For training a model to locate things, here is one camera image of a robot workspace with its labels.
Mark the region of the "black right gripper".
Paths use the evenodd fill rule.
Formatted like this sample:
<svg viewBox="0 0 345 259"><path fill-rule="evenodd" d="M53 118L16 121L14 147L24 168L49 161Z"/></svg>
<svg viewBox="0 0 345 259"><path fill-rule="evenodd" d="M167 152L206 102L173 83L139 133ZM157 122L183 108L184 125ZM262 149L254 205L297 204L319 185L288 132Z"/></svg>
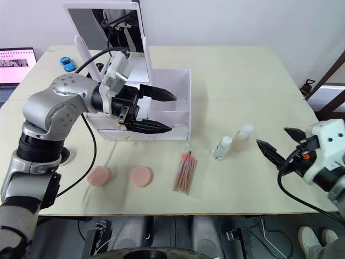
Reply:
<svg viewBox="0 0 345 259"><path fill-rule="evenodd" d="M318 137L307 138L306 133L298 128L285 127L284 131L298 143L286 160L268 142L257 139L256 143L264 157L280 169L280 175L295 172L302 178L316 160L316 149L320 147Z"/></svg>

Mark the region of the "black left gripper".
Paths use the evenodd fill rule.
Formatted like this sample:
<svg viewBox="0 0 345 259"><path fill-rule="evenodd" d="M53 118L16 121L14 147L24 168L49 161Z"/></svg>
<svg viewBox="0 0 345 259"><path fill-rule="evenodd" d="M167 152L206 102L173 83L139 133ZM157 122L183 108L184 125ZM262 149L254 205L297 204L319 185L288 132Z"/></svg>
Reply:
<svg viewBox="0 0 345 259"><path fill-rule="evenodd" d="M161 102L177 100L172 93L162 88L144 84L140 84L140 88L125 85L115 97L112 97L112 115L117 116L120 123L131 132L161 134L171 131L171 127L158 121L136 120L140 109L137 103L143 97Z"/></svg>

